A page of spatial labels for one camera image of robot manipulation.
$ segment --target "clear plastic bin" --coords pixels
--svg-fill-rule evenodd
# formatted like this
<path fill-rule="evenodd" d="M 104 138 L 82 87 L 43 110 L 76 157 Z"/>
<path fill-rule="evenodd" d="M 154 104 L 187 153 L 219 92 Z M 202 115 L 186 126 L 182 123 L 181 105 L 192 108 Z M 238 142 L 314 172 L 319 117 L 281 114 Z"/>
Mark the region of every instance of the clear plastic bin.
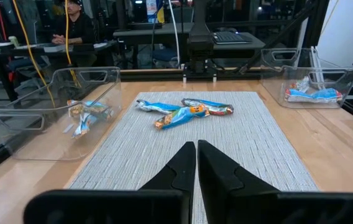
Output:
<path fill-rule="evenodd" d="M 70 116 L 69 110 L 77 114 Z M 90 119 L 89 131 L 73 138 L 80 114 L 92 110 L 96 121 Z M 99 144 L 120 110 L 119 68 L 61 69 L 47 86 L 0 106 L 0 140 L 16 159 L 77 160 Z"/>
<path fill-rule="evenodd" d="M 262 85 L 287 108 L 340 108 L 353 86 L 353 66 L 338 67 L 312 49 L 263 49 Z"/>

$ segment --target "white cable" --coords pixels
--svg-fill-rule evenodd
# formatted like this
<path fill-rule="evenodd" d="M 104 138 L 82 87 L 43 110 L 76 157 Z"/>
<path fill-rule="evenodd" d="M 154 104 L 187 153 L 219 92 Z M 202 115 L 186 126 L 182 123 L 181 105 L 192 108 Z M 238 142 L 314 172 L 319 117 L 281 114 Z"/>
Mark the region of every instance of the white cable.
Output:
<path fill-rule="evenodd" d="M 170 4 L 170 10 L 171 10 L 171 17 L 172 17 L 172 22 L 174 24 L 174 31 L 175 31 L 175 40 L 176 40 L 176 55 L 178 56 L 178 67 L 180 66 L 180 56 L 179 56 L 179 41 L 178 41 L 178 31 L 177 31 L 177 24 L 175 23 L 175 17 L 174 17 L 174 11 L 172 10 L 172 4 L 171 0 L 168 0 L 168 3 Z"/>

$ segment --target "plastic bin handle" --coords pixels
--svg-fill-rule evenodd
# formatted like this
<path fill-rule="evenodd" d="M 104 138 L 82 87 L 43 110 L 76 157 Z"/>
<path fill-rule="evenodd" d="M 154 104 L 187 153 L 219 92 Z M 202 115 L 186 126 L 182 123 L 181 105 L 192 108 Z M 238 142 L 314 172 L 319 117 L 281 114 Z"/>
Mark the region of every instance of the plastic bin handle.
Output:
<path fill-rule="evenodd" d="M 326 82 L 324 80 L 317 80 L 318 76 L 316 76 L 316 75 L 318 75 L 318 74 L 320 74 L 321 77 L 323 77 L 324 75 L 327 75 L 327 74 L 341 74 L 341 76 L 336 81 Z M 345 78 L 347 76 L 347 72 L 343 71 L 343 70 L 309 72 L 308 76 L 309 76 L 311 84 L 313 84 L 313 85 L 333 85 L 333 84 L 339 83 L 343 78 Z"/>
<path fill-rule="evenodd" d="M 9 117 L 38 117 L 36 121 L 41 118 L 41 125 L 39 128 L 13 128 L 6 124 L 3 120 L 0 119 L 0 123 L 6 128 L 13 131 L 42 131 L 44 129 L 44 116 L 42 114 L 0 114 L 0 118 L 9 118 Z"/>
<path fill-rule="evenodd" d="M 271 51 L 271 54 L 272 54 L 272 58 L 274 59 L 274 61 L 290 61 L 290 60 L 294 60 L 297 53 L 299 51 L 296 51 L 296 50 L 274 50 L 274 51 Z M 285 53 L 294 53 L 294 56 L 291 58 L 291 59 L 277 59 L 275 58 L 275 54 L 285 54 Z"/>
<path fill-rule="evenodd" d="M 102 80 L 86 80 L 84 78 L 84 76 L 81 75 L 81 74 L 84 74 L 84 73 L 105 73 L 105 76 L 104 76 L 104 78 Z M 106 71 L 106 70 L 80 71 L 80 77 L 87 83 L 108 83 L 109 82 L 108 76 L 109 76 L 109 74 L 108 74 L 108 71 Z"/>

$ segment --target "black jacket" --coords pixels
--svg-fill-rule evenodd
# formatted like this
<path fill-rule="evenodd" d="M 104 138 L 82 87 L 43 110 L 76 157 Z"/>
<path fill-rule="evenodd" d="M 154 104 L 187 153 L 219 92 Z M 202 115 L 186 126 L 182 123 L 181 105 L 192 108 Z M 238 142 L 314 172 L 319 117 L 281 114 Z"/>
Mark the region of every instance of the black jacket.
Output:
<path fill-rule="evenodd" d="M 58 19 L 55 34 L 66 37 L 66 16 Z M 94 25 L 86 14 L 80 14 L 75 22 L 69 18 L 69 39 L 79 37 L 83 44 L 95 43 Z"/>

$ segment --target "black cable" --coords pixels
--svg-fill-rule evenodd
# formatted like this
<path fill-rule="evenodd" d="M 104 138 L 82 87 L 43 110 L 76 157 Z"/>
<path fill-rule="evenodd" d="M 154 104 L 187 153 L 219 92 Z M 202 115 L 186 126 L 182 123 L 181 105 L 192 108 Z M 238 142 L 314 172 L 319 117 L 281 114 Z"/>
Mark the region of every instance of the black cable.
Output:
<path fill-rule="evenodd" d="M 153 23 L 153 28 L 152 28 L 152 44 L 150 45 L 151 46 L 151 54 L 150 54 L 150 64 L 152 65 L 152 68 L 154 68 L 154 64 L 153 64 L 153 48 L 154 48 L 154 28 L 156 26 L 156 21 L 157 21 L 157 13 L 158 13 L 158 10 L 160 9 L 160 1 L 158 2 L 158 6 L 157 6 L 157 9 L 156 9 L 156 13 L 155 13 L 155 20 L 154 20 L 154 23 Z"/>
<path fill-rule="evenodd" d="M 183 35 L 183 0 L 181 2 L 181 28 L 182 28 L 182 35 Z"/>

